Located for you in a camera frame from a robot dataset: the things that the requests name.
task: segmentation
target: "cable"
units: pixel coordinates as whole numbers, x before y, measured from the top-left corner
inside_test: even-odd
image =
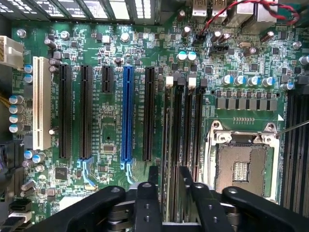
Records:
[[[292,19],[288,20],[286,22],[287,25],[293,25],[294,23],[296,23],[300,16],[298,14],[298,12],[292,7],[292,6],[288,6],[288,5],[284,5],[284,4],[280,4],[280,3],[272,3],[272,2],[268,2],[265,0],[243,0],[243,1],[236,1],[233,2],[232,4],[228,5],[227,7],[225,7],[224,9],[222,9],[221,11],[218,12],[218,14],[216,14],[213,18],[211,18],[206,25],[204,26],[204,28],[200,31],[200,34],[203,33],[210,25],[210,23],[212,23],[215,19],[217,19],[219,17],[219,15],[223,14],[225,11],[231,9],[232,7],[241,4],[241,3],[257,3],[257,4],[262,4],[264,6],[264,8],[270,13],[271,16],[273,16],[276,19],[279,20],[288,20],[285,16],[282,15],[278,15],[277,12],[271,10],[271,6],[278,6],[279,8],[283,8],[286,9],[288,11],[290,11],[292,13]]]

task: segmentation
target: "white pci slot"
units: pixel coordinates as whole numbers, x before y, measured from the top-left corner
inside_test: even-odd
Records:
[[[33,149],[51,147],[51,74],[48,59],[33,57]]]

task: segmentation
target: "capacitor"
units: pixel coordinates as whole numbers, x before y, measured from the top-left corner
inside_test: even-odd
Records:
[[[31,194],[33,194],[35,191],[35,188],[30,188],[28,191],[22,191],[20,192],[20,196],[21,197],[28,197],[30,196]]]
[[[244,82],[245,82],[244,76],[238,76],[238,77],[234,78],[234,84],[237,85],[237,86],[243,85]]]
[[[230,34],[228,34],[228,33],[224,33],[223,35],[221,35],[220,36],[220,38],[219,38],[219,43],[224,43],[224,42],[226,42],[229,38],[231,38],[231,35]]]
[[[272,77],[263,78],[262,85],[264,85],[265,87],[272,86],[273,80],[274,79]]]
[[[233,76],[232,75],[226,75],[222,77],[221,82],[223,85],[229,85],[233,82]]]
[[[17,133],[17,132],[22,132],[24,130],[24,125],[21,123],[15,123],[10,125],[9,131],[11,133]]]
[[[256,53],[256,48],[255,47],[251,47],[248,48],[246,51],[243,52],[244,57],[249,57],[252,56]]]
[[[220,38],[220,36],[221,36],[221,32],[215,31],[215,32],[213,33],[212,37],[211,37],[211,42],[212,42],[212,43],[217,42],[218,39]]]
[[[27,191],[29,190],[30,188],[34,188],[35,187],[35,182],[34,180],[29,180],[27,183],[23,184],[20,189],[22,191]]]
[[[49,66],[48,70],[51,73],[59,73],[59,68],[56,68],[55,66]]]
[[[25,160],[21,164],[21,166],[23,166],[24,168],[30,167],[32,165],[34,165],[34,162],[31,159]]]
[[[122,33],[121,36],[120,36],[120,39],[123,41],[123,42],[128,42],[129,39],[130,39],[130,36],[128,33]]]
[[[259,78],[257,76],[254,76],[254,77],[248,78],[247,83],[249,86],[256,86],[258,84],[258,81],[259,81]]]
[[[302,43],[300,41],[293,42],[294,50],[298,50],[299,48],[301,48],[301,46],[302,46]]]
[[[191,32],[191,27],[185,26],[185,27],[183,28],[183,31],[182,31],[182,37],[183,37],[183,38],[188,38],[189,35],[190,35],[190,32]]]
[[[24,66],[24,72],[25,72],[25,73],[32,73],[32,72],[33,72],[33,67],[32,67],[32,65],[31,65],[31,64],[26,64],[26,65]]]
[[[24,102],[24,97],[20,95],[12,95],[9,98],[10,104],[21,104]]]
[[[280,85],[280,88],[282,90],[288,91],[294,88],[294,84],[293,83],[282,84]]]
[[[45,158],[46,158],[46,155],[43,152],[40,152],[38,154],[35,154],[32,157],[32,160],[33,160],[34,163],[41,163],[45,160]]]
[[[179,11],[176,18],[177,22],[182,22],[184,18],[185,18],[185,12],[183,10]]]
[[[59,65],[61,64],[61,61],[58,60],[58,59],[50,58],[48,63],[49,63],[49,65],[59,67]]]
[[[27,32],[24,29],[18,29],[16,34],[20,39],[24,39],[27,36]]]
[[[63,40],[68,40],[70,38],[70,33],[68,33],[66,30],[62,31],[60,33],[60,38]]]
[[[48,47],[50,47],[51,49],[56,49],[57,48],[57,44],[53,41],[51,41],[50,39],[45,39],[44,40],[44,44]]]
[[[26,74],[24,76],[24,81],[27,83],[27,84],[31,84],[33,82],[33,76],[31,74]]]
[[[301,57],[298,61],[301,65],[307,65],[309,64],[309,56]]]
[[[274,38],[274,36],[275,36],[275,33],[272,32],[272,31],[269,31],[269,32],[267,32],[265,35],[263,35],[263,36],[260,38],[260,41],[261,41],[262,43],[266,43],[266,42],[268,42],[269,40],[271,40],[272,38]]]
[[[38,173],[41,173],[45,170],[45,167],[41,164],[35,166],[35,171],[38,172]]]
[[[9,121],[11,123],[18,123],[24,121],[24,116],[23,115],[10,115]]]
[[[177,55],[177,60],[179,62],[184,62],[186,58],[187,58],[186,52],[179,52]]]
[[[57,134],[57,133],[58,133],[58,127],[51,128],[51,129],[48,131],[48,133],[49,133],[50,135],[55,135],[55,134]]]
[[[197,58],[197,54],[195,52],[189,52],[187,55],[187,61],[188,62],[194,62]]]
[[[27,160],[29,160],[29,159],[32,159],[32,157],[34,156],[34,155],[36,155],[37,154],[37,152],[36,151],[34,151],[34,150],[26,150],[25,152],[24,152],[24,158],[25,159],[27,159]]]

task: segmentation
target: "blue pcie slot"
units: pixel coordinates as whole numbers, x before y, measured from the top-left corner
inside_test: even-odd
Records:
[[[123,81],[121,169],[125,168],[126,162],[132,161],[133,67],[124,67]]]

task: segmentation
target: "pcie slot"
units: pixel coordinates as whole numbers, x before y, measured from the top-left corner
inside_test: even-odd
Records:
[[[122,104],[122,141],[121,167],[132,160],[132,127],[133,127],[133,67],[125,66],[123,75],[123,104]]]
[[[154,133],[155,110],[155,68],[147,67],[145,74],[145,103],[144,103],[144,137],[143,159],[151,161]]]
[[[59,158],[71,157],[72,145],[72,72],[71,66],[61,64],[59,67]]]
[[[114,85],[113,69],[111,66],[102,67],[102,89],[103,93],[112,93]]]
[[[80,159],[82,160],[91,157],[92,80],[92,67],[90,65],[81,65]]]

